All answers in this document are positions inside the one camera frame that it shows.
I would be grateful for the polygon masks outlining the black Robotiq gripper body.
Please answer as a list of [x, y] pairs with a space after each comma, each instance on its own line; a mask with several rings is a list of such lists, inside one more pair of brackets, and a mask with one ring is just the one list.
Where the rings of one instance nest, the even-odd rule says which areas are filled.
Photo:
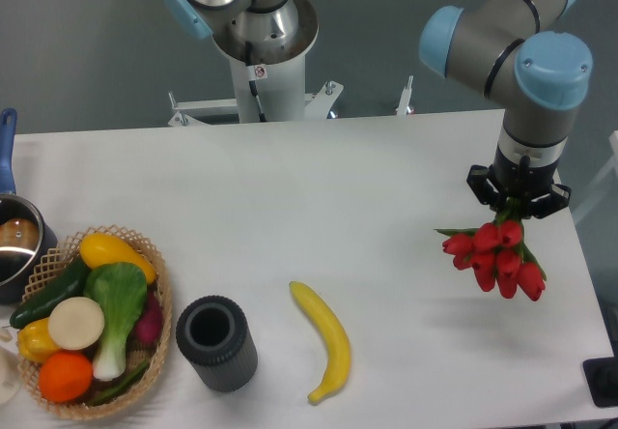
[[557, 159], [548, 165], [534, 166], [531, 156], [520, 156], [518, 160], [511, 161], [497, 150], [492, 166], [498, 181], [505, 187], [506, 199], [513, 197], [521, 203], [528, 203], [554, 183], [558, 162]]

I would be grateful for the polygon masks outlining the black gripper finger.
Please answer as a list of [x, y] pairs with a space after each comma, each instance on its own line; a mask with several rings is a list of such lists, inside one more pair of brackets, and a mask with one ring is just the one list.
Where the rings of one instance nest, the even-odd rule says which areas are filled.
[[506, 205], [506, 190], [498, 181], [493, 166], [471, 165], [466, 183], [480, 204], [488, 206], [494, 212], [500, 212]]
[[553, 183], [539, 196], [531, 198], [525, 207], [525, 218], [543, 219], [569, 206], [572, 190], [565, 185]]

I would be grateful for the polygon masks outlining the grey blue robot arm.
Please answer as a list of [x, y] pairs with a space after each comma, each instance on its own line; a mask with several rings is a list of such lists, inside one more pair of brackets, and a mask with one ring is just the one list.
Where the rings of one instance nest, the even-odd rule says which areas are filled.
[[[213, 39], [233, 75], [244, 123], [326, 116], [331, 100], [305, 95], [305, 55], [318, 35], [307, 0], [163, 0], [186, 33]], [[504, 110], [492, 165], [467, 183], [497, 212], [543, 218], [569, 204], [554, 173], [585, 99], [593, 58], [579, 38], [550, 30], [575, 0], [485, 0], [476, 10], [437, 10], [419, 40], [420, 60]]]

